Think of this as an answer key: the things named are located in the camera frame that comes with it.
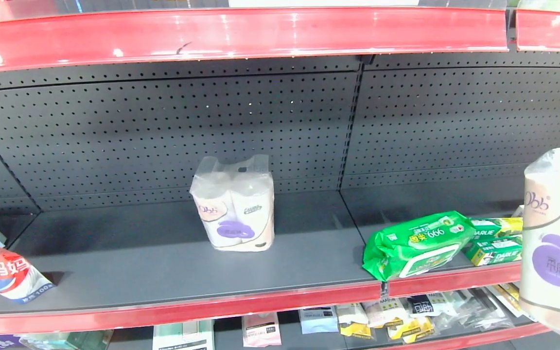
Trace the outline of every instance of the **store shelf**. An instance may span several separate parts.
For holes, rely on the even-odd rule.
[[[166,60],[507,51],[505,32],[504,9],[304,7],[74,14],[0,22],[0,71]]]
[[[386,226],[436,212],[457,210],[468,217],[511,216],[522,204],[523,189],[523,177],[511,177],[355,188],[342,190],[341,194],[367,242],[371,234]],[[389,281],[388,291],[391,297],[406,297],[519,280],[519,263],[475,267],[460,253],[429,273]]]
[[[0,297],[0,333],[131,328],[378,299],[338,192],[276,195],[260,253],[211,247],[192,202],[41,213],[11,250],[55,279],[31,303]]]
[[[403,344],[402,341],[389,340],[386,330],[383,329],[375,330],[377,337],[375,340],[344,337],[338,332],[302,334],[297,312],[279,313],[278,317],[282,345],[274,346],[274,349],[279,350],[459,350],[548,332],[548,328],[545,326],[530,323],[526,317],[521,317],[515,321],[515,328],[479,333],[476,330],[467,330],[459,326],[444,330],[440,335],[429,340],[414,344]],[[214,330],[215,348],[217,350],[244,349],[240,317],[216,319]],[[152,327],[134,328],[117,330],[109,348],[111,350],[151,349],[152,343]]]
[[[522,51],[560,51],[560,12],[518,9],[516,31]]]

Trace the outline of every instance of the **green toothpaste box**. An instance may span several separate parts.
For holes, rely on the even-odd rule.
[[[522,240],[518,237],[473,242],[465,250],[466,257],[475,265],[514,262],[522,259]]]
[[[471,219],[475,234],[471,241],[491,241],[522,233],[522,217],[504,217],[497,219]]]

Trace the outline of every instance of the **hanging packet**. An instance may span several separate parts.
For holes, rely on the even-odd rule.
[[[418,275],[449,262],[474,233],[456,211],[390,226],[371,236],[362,266],[381,281]]]
[[[307,308],[299,311],[302,334],[338,332],[338,317],[334,306]]]

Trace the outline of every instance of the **gray metal shelf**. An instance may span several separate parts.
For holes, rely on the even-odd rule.
[[[335,191],[276,195],[276,239],[256,254],[211,247],[193,202],[45,212],[11,250],[58,286],[0,313],[62,312],[373,281]]]

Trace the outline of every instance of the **small packet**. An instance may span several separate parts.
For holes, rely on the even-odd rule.
[[[407,344],[424,339],[436,332],[429,317],[407,319],[402,325],[388,327],[387,330],[390,339],[403,339]]]
[[[407,311],[398,298],[382,297],[379,301],[362,303],[371,328],[399,326],[407,318]]]
[[[474,233],[456,211],[390,226],[371,236],[362,267],[381,281],[419,275],[451,261]]]
[[[338,332],[338,317],[334,306],[308,308],[299,311],[302,334]]]
[[[32,301],[54,285],[17,253],[0,248],[0,294],[16,303]]]
[[[243,346],[264,348],[282,345],[278,313],[260,313],[242,317]]]
[[[453,300],[449,299],[449,295],[444,293],[414,295],[413,297],[407,297],[407,303],[409,303],[411,317],[438,316],[441,313],[449,316],[457,314],[453,307]]]
[[[346,337],[376,340],[375,333],[371,332],[371,328],[362,323],[341,323],[340,334]]]
[[[367,313],[364,312],[360,303],[336,305],[336,315],[338,315],[338,323],[340,324],[368,324]]]

